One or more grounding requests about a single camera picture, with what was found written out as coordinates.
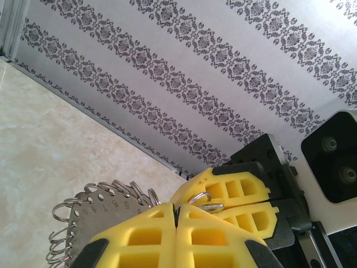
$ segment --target patterned wall panel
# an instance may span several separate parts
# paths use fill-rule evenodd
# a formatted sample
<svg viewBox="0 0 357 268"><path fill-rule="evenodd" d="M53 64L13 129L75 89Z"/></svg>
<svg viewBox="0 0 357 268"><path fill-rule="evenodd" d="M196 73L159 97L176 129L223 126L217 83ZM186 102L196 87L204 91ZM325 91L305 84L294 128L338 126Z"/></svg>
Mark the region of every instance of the patterned wall panel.
<svg viewBox="0 0 357 268"><path fill-rule="evenodd" d="M356 62L310 23L268 0L31 0L16 63L192 176L263 133L292 161L357 107Z"/></svg>

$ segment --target damask patterned wallpaper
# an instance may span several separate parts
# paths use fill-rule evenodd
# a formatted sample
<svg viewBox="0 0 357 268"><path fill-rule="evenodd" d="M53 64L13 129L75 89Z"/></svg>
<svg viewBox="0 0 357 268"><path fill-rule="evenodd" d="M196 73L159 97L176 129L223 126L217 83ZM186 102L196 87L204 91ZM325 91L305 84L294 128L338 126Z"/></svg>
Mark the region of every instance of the damask patterned wallpaper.
<svg viewBox="0 0 357 268"><path fill-rule="evenodd" d="M16 64L192 176L357 107L357 0L31 0Z"/></svg>

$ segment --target yellow foam block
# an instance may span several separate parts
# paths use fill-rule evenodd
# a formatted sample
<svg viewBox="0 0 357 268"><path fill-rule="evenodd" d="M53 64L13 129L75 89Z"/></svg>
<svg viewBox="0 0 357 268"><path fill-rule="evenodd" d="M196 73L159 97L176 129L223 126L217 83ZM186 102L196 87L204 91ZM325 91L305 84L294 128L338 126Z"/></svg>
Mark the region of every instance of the yellow foam block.
<svg viewBox="0 0 357 268"><path fill-rule="evenodd" d="M178 218L175 267L257 267L244 243L246 240L254 240L266 246L254 234L184 204Z"/></svg>
<svg viewBox="0 0 357 268"><path fill-rule="evenodd" d="M92 238L109 244L96 268L168 268L175 259L173 205L158 205Z"/></svg>
<svg viewBox="0 0 357 268"><path fill-rule="evenodd" d="M278 207L272 207L270 202L264 202L230 208L216 213L214 216L266 239L274 234L278 221L276 213L278 212Z"/></svg>
<svg viewBox="0 0 357 268"><path fill-rule="evenodd" d="M239 205L254 204L269 199L270 189L250 172L213 175L212 168L206 169L179 187L170 202L176 206L187 204L196 194L209 192L212 200L197 200L194 205L223 203L225 209Z"/></svg>

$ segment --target beige marble floor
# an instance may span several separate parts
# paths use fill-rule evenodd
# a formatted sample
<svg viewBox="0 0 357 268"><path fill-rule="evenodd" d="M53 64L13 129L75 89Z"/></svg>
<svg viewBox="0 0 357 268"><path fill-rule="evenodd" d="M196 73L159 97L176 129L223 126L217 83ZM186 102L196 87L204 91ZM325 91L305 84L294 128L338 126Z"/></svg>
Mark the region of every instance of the beige marble floor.
<svg viewBox="0 0 357 268"><path fill-rule="evenodd" d="M52 207L88 182L135 180L167 201L184 182L0 61L0 267L48 267Z"/></svg>

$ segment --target marble surface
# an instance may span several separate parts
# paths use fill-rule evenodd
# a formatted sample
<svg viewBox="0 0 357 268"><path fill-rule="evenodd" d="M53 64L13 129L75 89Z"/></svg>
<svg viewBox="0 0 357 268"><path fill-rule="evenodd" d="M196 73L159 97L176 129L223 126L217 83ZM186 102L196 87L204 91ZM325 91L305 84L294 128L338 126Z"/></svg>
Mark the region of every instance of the marble surface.
<svg viewBox="0 0 357 268"><path fill-rule="evenodd" d="M89 182L134 180L168 201L173 171L0 61L0 267L48 267L54 205Z"/></svg>

